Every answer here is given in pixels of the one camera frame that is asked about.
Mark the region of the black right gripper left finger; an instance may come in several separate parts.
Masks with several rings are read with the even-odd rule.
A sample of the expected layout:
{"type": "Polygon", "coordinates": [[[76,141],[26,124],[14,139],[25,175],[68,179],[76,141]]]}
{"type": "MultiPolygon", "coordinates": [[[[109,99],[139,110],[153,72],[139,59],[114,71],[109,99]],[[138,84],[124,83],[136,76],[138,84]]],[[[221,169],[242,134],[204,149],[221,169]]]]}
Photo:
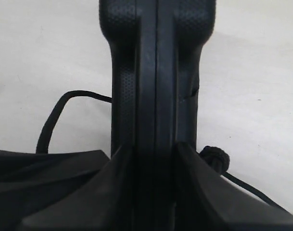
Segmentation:
{"type": "Polygon", "coordinates": [[[104,168],[68,197],[22,220],[20,231],[130,231],[132,149],[121,147],[104,168]]]}

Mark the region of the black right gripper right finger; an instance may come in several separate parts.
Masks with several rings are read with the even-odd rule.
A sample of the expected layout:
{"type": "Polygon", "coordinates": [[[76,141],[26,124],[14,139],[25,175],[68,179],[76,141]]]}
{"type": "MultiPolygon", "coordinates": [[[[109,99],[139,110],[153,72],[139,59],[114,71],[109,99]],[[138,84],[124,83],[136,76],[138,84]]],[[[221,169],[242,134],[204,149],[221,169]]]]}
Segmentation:
{"type": "Polygon", "coordinates": [[[293,231],[293,215],[225,181],[187,143],[175,154],[177,231],[293,231]]]}

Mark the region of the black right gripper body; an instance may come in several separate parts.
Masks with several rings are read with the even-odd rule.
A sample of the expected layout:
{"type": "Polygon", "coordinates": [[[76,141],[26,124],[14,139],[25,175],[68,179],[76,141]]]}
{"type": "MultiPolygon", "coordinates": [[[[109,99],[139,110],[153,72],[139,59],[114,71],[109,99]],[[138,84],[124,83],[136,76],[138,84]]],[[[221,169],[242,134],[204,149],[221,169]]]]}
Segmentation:
{"type": "Polygon", "coordinates": [[[103,151],[26,154],[0,150],[0,218],[23,217],[64,198],[108,161],[103,151]]]}

